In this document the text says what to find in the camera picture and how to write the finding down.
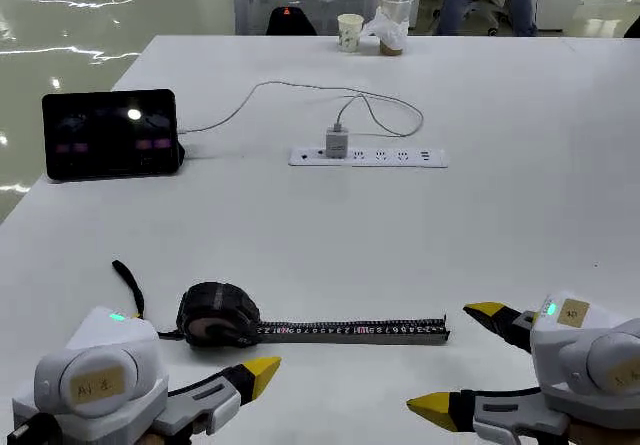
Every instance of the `tape measure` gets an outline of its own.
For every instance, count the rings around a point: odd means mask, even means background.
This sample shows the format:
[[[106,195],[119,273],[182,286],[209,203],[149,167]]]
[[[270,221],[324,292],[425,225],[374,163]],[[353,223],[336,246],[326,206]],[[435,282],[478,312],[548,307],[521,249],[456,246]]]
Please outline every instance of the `tape measure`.
[[[136,298],[144,314],[142,292],[131,272],[121,263],[114,268]],[[449,339],[446,316],[440,319],[350,322],[267,322],[240,287],[204,282],[192,286],[180,301],[177,330],[160,338],[182,340],[194,347],[249,347],[268,343],[352,343],[373,345],[439,345]]]

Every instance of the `white power strip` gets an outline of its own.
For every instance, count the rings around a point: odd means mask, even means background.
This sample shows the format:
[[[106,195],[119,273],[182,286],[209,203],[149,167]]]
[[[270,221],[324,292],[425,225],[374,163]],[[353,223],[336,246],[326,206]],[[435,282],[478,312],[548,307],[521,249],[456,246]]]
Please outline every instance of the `white power strip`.
[[[424,148],[349,148],[347,158],[327,158],[324,148],[294,148],[289,165],[347,167],[421,167],[447,168],[444,150]]]

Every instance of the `white table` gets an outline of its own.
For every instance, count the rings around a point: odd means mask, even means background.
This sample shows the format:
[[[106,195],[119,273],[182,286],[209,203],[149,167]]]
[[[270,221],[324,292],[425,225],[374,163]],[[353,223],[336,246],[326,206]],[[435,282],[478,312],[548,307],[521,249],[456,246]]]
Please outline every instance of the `white table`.
[[[321,143],[343,100],[275,87],[224,128],[184,139],[198,159],[177,176],[41,179],[0,227],[0,429],[16,384],[91,307],[134,312],[111,270],[119,258],[161,330],[205,279],[240,285],[267,319],[448,313],[445,347],[163,343],[171,388],[283,357],[215,443],[474,443],[405,407],[429,392],[535,383],[530,358],[465,303],[526,309],[568,288],[638,316],[638,56],[640,42],[622,40],[414,38],[405,56],[382,58],[372,42],[340,54],[331,38],[157,37],[116,88],[173,89],[183,128],[226,116],[266,79],[359,86],[417,104],[427,123],[412,139],[354,144],[442,147],[451,168],[289,167],[289,148]],[[403,126],[403,113],[378,108]],[[356,108],[346,124],[375,131]]]

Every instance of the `white cable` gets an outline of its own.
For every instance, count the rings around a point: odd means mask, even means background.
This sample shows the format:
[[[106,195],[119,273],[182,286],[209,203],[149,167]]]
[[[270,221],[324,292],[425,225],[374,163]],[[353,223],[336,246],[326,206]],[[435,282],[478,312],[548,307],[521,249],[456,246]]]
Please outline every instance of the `white cable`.
[[[415,135],[416,133],[418,133],[422,129],[422,127],[424,126],[424,114],[420,111],[420,109],[418,109],[416,106],[410,104],[409,102],[406,102],[406,101],[401,100],[401,99],[396,98],[396,97],[391,97],[391,96],[388,96],[388,95],[382,95],[382,94],[379,94],[379,93],[367,92],[365,90],[359,90],[357,88],[350,88],[350,87],[324,87],[324,86],[320,86],[320,85],[308,85],[308,84],[302,84],[302,83],[285,82],[283,80],[270,80],[270,81],[261,82],[261,83],[258,83],[257,85],[255,85],[251,89],[251,91],[249,92],[249,95],[247,95],[247,97],[242,101],[240,106],[238,108],[236,108],[231,113],[231,115],[229,115],[224,120],[221,120],[221,121],[219,121],[217,123],[214,123],[213,125],[207,125],[205,127],[194,128],[194,129],[191,129],[191,130],[182,130],[182,131],[180,131],[178,133],[180,135],[186,135],[188,133],[205,132],[207,130],[213,130],[214,128],[217,128],[217,127],[219,127],[221,125],[224,125],[225,123],[229,122],[233,117],[235,117],[238,113],[240,113],[240,111],[249,102],[249,100],[251,99],[251,97],[253,96],[253,94],[256,92],[256,90],[258,88],[263,87],[265,85],[285,85],[285,86],[288,86],[288,87],[311,88],[311,89],[314,89],[314,90],[341,90],[341,91],[357,93],[358,95],[356,95],[355,97],[354,96],[349,96],[349,98],[351,98],[352,100],[349,103],[347,103],[347,105],[345,107],[343,107],[343,109],[340,112],[339,117],[342,115],[342,112],[349,105],[351,105],[351,103],[353,103],[357,98],[362,98],[364,100],[364,102],[366,103],[367,108],[369,109],[369,113],[370,113],[371,117],[373,118],[373,121],[379,127],[381,127],[383,130],[385,130],[389,134],[389,135],[377,134],[377,136],[394,137],[394,138],[410,137],[410,136]],[[419,120],[418,124],[416,125],[416,127],[413,130],[411,130],[409,133],[396,132],[395,130],[392,130],[389,127],[383,125],[382,122],[380,122],[380,120],[378,120],[378,118],[376,117],[375,113],[373,112],[373,108],[371,107],[371,103],[369,102],[369,99],[381,100],[381,101],[385,101],[385,102],[395,103],[396,105],[402,105],[402,106],[404,106],[406,108],[409,108],[413,112],[415,112],[418,115],[418,117],[420,118],[420,120]]]

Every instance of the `plastic bag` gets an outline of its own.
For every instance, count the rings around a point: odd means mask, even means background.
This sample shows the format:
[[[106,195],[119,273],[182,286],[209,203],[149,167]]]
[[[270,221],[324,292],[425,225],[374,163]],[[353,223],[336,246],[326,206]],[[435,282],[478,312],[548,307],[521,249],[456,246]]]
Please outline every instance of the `plastic bag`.
[[[409,35],[409,20],[396,23],[387,17],[380,7],[376,16],[362,29],[361,37],[375,35],[392,50],[404,50]]]

